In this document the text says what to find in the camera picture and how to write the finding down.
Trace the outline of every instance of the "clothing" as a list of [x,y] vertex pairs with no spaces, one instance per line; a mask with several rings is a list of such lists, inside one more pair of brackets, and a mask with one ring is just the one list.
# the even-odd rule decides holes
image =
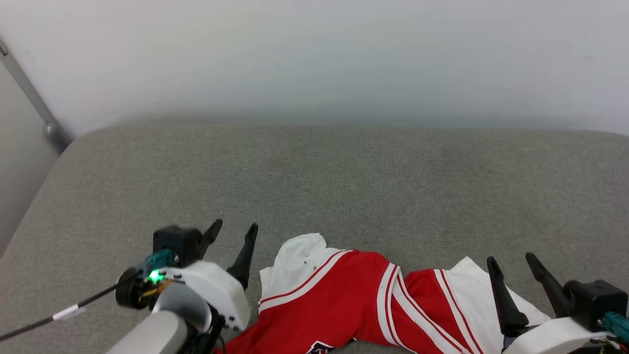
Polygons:
[[[352,340],[419,354],[502,349],[489,275],[470,258],[403,278],[379,253],[327,248],[306,234],[284,243],[260,278],[259,320],[227,344],[229,354],[323,354]],[[531,324],[549,319],[511,296]]]

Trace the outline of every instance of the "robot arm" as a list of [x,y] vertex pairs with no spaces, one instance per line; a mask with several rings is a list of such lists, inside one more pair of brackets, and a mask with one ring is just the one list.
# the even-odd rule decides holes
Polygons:
[[527,326],[528,318],[515,306],[498,263],[489,257],[487,268],[504,335],[504,354],[598,354],[603,350],[600,345],[591,346],[590,340],[606,341],[610,336],[629,341],[629,331],[624,330],[629,325],[626,292],[604,280],[585,284],[571,280],[561,287],[533,253],[526,254],[526,261],[544,287],[556,318]]
[[152,313],[109,354],[137,353],[138,348],[146,354],[209,353],[223,328],[247,327],[250,308],[245,289],[258,227],[251,226],[234,265],[224,270],[201,260],[221,225],[217,220],[203,235],[174,226],[155,232],[155,253],[121,276],[138,274],[137,279],[116,288],[119,305],[148,306]]

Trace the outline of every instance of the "white cable label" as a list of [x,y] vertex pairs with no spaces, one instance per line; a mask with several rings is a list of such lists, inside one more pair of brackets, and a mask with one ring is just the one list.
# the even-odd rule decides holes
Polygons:
[[52,315],[52,320],[57,321],[59,319],[68,319],[78,314],[82,314],[83,312],[85,312],[84,307],[79,308],[79,305],[72,305],[63,311],[59,311],[56,314]]

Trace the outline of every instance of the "white wall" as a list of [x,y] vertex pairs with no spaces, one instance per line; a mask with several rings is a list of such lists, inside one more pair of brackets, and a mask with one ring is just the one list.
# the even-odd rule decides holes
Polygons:
[[121,122],[629,134],[627,0],[0,0],[74,135]]
[[44,126],[0,62],[0,256],[58,158]]

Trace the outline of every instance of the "gray couch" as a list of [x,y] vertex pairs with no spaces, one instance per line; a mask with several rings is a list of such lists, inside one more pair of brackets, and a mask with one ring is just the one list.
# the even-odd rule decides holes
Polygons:
[[[169,224],[225,221],[207,260],[228,266],[252,222],[257,272],[290,237],[378,251],[406,273],[493,255],[506,283],[552,314],[528,270],[629,290],[629,138],[596,132],[377,127],[125,127],[61,156],[0,260],[0,332],[112,284]],[[257,311],[252,310],[252,322]],[[148,312],[113,295],[0,353],[102,353]],[[234,333],[226,333],[228,338]],[[402,353],[352,343],[338,353]]]

